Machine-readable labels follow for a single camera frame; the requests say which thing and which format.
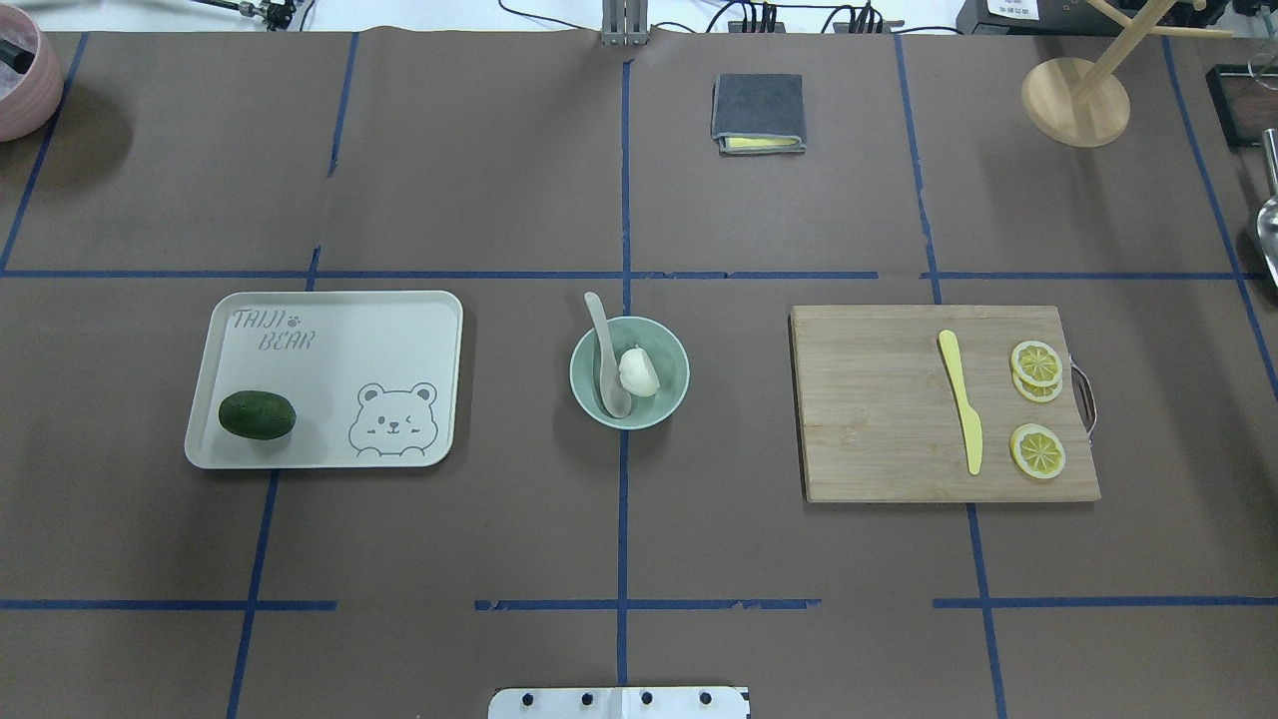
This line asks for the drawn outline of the white steamed bun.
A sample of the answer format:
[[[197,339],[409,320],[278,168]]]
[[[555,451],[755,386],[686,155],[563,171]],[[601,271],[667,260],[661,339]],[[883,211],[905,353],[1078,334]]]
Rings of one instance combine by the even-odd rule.
[[[630,395],[649,397],[657,395],[661,381],[656,365],[644,347],[630,347],[619,360],[619,381]]]

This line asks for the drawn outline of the white ceramic spoon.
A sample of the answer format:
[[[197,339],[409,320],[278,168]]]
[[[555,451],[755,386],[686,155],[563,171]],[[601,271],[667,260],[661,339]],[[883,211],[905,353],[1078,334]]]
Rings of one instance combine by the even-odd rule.
[[[583,300],[590,315],[599,347],[597,383],[601,401],[611,418],[627,418],[633,410],[633,395],[630,395],[620,381],[619,360],[613,352],[608,318],[604,314],[597,292],[584,292]]]

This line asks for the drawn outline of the green ceramic bowl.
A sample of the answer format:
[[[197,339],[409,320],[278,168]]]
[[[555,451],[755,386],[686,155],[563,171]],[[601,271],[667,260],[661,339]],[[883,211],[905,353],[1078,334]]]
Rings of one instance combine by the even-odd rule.
[[[670,418],[682,404],[690,382],[689,358],[682,342],[665,324],[643,315],[616,315],[610,319],[613,351],[620,356],[630,347],[643,347],[659,381],[656,395],[635,396],[626,418],[613,418],[602,404],[598,390],[599,342],[588,331],[574,347],[569,361],[569,383],[584,412],[603,427],[644,429]]]

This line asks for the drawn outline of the pink bowl with ice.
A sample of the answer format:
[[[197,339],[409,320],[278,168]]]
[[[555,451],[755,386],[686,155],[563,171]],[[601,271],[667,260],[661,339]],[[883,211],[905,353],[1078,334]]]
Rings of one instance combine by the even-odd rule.
[[[1,36],[35,56],[24,74],[3,64],[1,140],[5,143],[31,135],[49,123],[61,101],[64,74],[50,37],[22,9],[1,5]]]

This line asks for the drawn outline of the wooden cutting board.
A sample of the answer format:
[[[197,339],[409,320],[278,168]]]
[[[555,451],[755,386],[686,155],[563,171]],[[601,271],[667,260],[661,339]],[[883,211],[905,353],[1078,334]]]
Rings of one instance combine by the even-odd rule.
[[[976,476],[964,464],[943,329],[958,336],[967,396],[984,424]],[[808,501],[1099,501],[1054,307],[794,307],[790,331]],[[1063,390],[1049,404],[1013,388],[1010,351],[1028,340],[1051,345],[1063,360]],[[1028,478],[1013,465],[1010,433],[1024,423],[1048,427],[1063,442],[1059,478]]]

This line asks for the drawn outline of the grey folded cloth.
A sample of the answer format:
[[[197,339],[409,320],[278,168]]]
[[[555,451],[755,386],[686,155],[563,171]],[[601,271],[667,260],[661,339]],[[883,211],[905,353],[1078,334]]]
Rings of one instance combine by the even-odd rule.
[[[803,155],[803,77],[721,74],[714,82],[709,132],[722,155]]]

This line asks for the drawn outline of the white bear tray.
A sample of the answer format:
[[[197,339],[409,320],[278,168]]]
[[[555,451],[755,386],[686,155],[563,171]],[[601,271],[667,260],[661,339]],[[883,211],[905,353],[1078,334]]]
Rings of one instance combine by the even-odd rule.
[[[203,469],[429,467],[452,448],[464,309],[445,291],[233,292],[215,305],[187,427]],[[288,435],[233,435],[219,405],[281,395]]]

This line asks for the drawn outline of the yellow plastic knife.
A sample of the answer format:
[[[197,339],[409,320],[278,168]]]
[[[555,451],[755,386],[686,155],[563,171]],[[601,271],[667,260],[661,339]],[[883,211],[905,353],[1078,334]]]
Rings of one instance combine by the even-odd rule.
[[[950,329],[939,331],[939,347],[944,370],[953,387],[958,423],[961,423],[964,464],[966,464],[967,474],[976,476],[982,473],[982,464],[984,464],[984,424],[982,424],[980,414],[976,412],[970,396],[967,396],[958,336]]]

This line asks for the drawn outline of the green avocado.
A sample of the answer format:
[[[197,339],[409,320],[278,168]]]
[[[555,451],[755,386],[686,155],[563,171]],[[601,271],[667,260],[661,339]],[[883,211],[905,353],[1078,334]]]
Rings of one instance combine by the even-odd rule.
[[[273,441],[296,427],[296,410],[288,397],[265,390],[239,390],[219,404],[224,430],[252,441]]]

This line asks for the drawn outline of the double lemon slice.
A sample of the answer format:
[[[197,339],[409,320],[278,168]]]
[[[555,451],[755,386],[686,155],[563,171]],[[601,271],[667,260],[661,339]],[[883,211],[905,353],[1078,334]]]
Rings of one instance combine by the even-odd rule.
[[[1065,364],[1051,345],[1028,340],[1010,351],[1010,375],[1019,395],[1049,404],[1063,390]]]

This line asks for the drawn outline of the black box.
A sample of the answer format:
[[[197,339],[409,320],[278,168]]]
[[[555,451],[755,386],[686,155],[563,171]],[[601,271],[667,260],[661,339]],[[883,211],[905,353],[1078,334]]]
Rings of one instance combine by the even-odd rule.
[[[1114,37],[1145,1],[964,1],[953,27],[962,34]],[[1215,27],[1224,1],[1173,1],[1154,29],[1163,34],[1232,38]]]

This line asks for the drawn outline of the black tripod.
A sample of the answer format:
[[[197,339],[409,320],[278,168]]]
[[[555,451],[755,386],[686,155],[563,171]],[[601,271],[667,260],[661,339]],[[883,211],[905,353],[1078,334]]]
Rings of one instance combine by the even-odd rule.
[[[236,11],[242,17],[257,19],[265,23],[268,32],[288,31],[291,28],[294,15],[296,15],[296,1],[222,1],[222,0],[196,0],[204,6],[215,6],[229,11]]]

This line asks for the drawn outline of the wooden mug tree stand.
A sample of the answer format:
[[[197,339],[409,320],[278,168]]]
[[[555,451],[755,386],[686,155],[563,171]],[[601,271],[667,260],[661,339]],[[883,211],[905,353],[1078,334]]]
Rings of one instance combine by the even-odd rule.
[[[1231,38],[1229,29],[1162,26],[1174,1],[1146,1],[1132,18],[1104,1],[1089,5],[1121,26],[1121,32],[1097,61],[1059,56],[1036,65],[1019,87],[1019,100],[1039,132],[1077,149],[1097,149],[1122,135],[1130,123],[1130,97],[1113,77],[1149,34],[1189,38]]]

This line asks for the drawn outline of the metal scoop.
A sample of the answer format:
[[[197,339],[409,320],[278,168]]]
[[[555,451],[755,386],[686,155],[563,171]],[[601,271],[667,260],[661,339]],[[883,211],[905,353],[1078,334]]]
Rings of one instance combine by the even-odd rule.
[[[1277,287],[1277,129],[1265,129],[1261,137],[1266,183],[1272,195],[1260,206],[1255,220],[1256,246],[1266,272]]]

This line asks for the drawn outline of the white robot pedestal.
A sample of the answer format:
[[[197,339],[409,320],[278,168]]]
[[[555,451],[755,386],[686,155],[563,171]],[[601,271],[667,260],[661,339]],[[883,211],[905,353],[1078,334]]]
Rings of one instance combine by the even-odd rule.
[[[649,686],[505,688],[488,718],[750,718],[748,688]]]

